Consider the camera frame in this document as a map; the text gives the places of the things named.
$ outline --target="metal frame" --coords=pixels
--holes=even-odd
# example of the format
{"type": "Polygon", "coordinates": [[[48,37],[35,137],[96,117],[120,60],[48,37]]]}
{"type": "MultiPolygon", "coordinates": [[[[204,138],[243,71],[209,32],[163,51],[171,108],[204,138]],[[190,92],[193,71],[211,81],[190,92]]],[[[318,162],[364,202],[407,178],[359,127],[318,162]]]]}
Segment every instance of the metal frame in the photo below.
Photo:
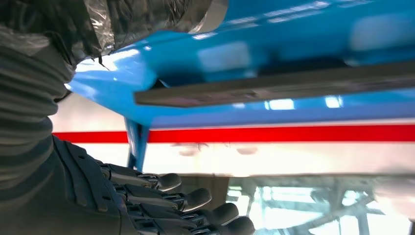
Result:
{"type": "Polygon", "coordinates": [[[198,107],[415,86],[415,62],[260,76],[134,93],[136,104],[198,107]]]}

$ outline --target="metal bar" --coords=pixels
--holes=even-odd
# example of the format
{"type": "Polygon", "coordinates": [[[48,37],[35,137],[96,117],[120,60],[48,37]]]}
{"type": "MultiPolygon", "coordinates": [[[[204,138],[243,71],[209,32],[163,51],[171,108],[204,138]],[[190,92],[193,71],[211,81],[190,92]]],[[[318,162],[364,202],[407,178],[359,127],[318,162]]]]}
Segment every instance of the metal bar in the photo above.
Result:
{"type": "Polygon", "coordinates": [[[137,170],[142,172],[150,129],[127,118],[125,119],[125,127],[130,145],[129,167],[132,167],[130,165],[134,163],[137,170]]]}
{"type": "Polygon", "coordinates": [[[415,86],[415,62],[280,73],[250,79],[159,88],[134,94],[141,105],[198,107],[349,94],[415,86]]]}

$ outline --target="robotic hand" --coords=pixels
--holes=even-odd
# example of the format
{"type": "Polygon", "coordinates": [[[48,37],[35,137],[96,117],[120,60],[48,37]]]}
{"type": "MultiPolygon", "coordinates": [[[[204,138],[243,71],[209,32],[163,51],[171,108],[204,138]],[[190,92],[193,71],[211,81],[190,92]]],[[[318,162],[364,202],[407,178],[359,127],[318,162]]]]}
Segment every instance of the robotic hand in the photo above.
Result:
{"type": "Polygon", "coordinates": [[[206,189],[169,193],[176,174],[103,164],[54,137],[47,116],[76,64],[155,31],[217,27],[226,0],[0,2],[0,234],[250,235],[232,204],[198,210],[206,189]]]}

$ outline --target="window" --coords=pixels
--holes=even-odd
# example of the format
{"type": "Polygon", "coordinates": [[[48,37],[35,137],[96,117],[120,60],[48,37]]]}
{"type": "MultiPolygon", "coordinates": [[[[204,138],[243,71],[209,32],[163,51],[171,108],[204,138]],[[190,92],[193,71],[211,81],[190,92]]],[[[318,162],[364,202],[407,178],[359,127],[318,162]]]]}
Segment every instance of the window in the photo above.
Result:
{"type": "Polygon", "coordinates": [[[227,202],[251,218],[256,235],[407,235],[411,223],[380,210],[372,182],[367,177],[230,178],[227,202]]]}

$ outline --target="white surface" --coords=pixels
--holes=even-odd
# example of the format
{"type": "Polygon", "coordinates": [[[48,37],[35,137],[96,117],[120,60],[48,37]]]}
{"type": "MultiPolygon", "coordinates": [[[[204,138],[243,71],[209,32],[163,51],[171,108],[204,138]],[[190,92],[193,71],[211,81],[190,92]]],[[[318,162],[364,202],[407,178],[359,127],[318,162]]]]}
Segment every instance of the white surface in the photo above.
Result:
{"type": "Polygon", "coordinates": [[[415,143],[253,143],[257,151],[241,155],[233,144],[208,144],[194,156],[182,147],[149,144],[144,171],[215,173],[234,176],[415,172],[415,143]]]}
{"type": "Polygon", "coordinates": [[[49,118],[53,132],[125,131],[122,115],[75,93],[60,102],[58,113],[49,118]]]}

